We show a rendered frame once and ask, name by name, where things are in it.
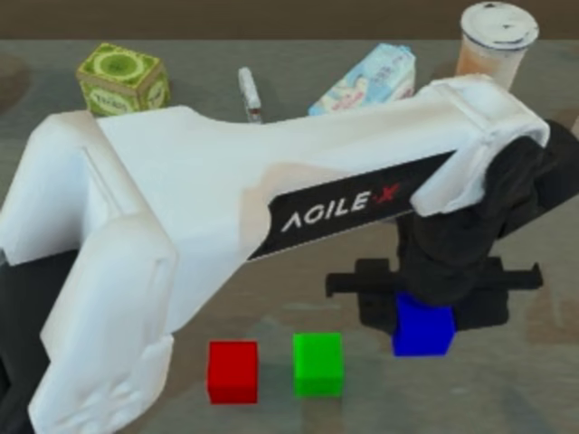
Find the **gray tabletop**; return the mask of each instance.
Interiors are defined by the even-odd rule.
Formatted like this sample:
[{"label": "gray tabletop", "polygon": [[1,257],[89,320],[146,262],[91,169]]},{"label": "gray tabletop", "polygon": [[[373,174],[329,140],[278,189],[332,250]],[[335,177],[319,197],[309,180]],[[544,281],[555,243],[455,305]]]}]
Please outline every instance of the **gray tabletop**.
[{"label": "gray tabletop", "polygon": [[[236,71],[252,68],[266,121],[306,113],[376,42],[119,42],[161,57],[173,104],[245,121]],[[452,74],[459,45],[408,42],[418,84]],[[0,194],[25,140],[47,115],[83,109],[74,70],[96,42],[0,42]],[[566,125],[579,115],[579,42],[539,42],[513,92]],[[352,297],[325,300],[324,277],[357,258],[394,257],[377,224],[243,267],[176,334],[167,387],[124,433],[573,434],[579,432],[579,199],[501,242],[508,266],[541,263],[546,285],[511,297],[510,323],[459,335],[441,359],[394,359],[386,335],[364,329]],[[291,335],[339,331],[346,357],[341,400],[293,398]],[[260,403],[213,407],[204,392],[210,339],[250,337],[261,351]]]}]

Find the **yellow green box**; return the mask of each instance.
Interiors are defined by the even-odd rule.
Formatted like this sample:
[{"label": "yellow green box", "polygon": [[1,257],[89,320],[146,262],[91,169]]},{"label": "yellow green box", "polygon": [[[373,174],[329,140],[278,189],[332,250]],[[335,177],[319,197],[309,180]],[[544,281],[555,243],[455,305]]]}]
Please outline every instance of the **yellow green box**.
[{"label": "yellow green box", "polygon": [[161,109],[170,98],[169,80],[157,57],[104,42],[77,69],[88,109],[116,116]]}]

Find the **white lid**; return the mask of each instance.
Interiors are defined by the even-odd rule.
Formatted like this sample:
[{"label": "white lid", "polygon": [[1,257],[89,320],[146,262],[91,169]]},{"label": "white lid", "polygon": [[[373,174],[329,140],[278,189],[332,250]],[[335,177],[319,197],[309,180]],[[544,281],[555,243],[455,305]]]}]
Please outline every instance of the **white lid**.
[{"label": "white lid", "polygon": [[462,14],[460,26],[472,40],[495,50],[526,48],[539,35],[539,26],[533,15],[502,2],[470,6]]}]

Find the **light blue carton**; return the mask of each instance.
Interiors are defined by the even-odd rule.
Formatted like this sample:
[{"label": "light blue carton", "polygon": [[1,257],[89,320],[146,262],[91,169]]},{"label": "light blue carton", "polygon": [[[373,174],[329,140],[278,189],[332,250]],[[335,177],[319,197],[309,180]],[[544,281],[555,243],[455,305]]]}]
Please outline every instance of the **light blue carton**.
[{"label": "light blue carton", "polygon": [[413,95],[416,58],[410,48],[381,43],[308,110],[310,116]]}]

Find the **white robotic arm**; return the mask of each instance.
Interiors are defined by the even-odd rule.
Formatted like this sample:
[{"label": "white robotic arm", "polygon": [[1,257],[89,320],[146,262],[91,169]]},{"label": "white robotic arm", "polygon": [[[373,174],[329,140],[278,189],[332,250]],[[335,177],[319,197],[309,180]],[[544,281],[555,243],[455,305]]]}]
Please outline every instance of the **white robotic arm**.
[{"label": "white robotic arm", "polygon": [[176,107],[48,117],[0,214],[11,265],[80,254],[42,331],[38,434],[106,434],[162,391],[184,326],[248,259],[412,208],[479,201],[494,156],[549,127],[483,76],[324,117],[237,125]]}]

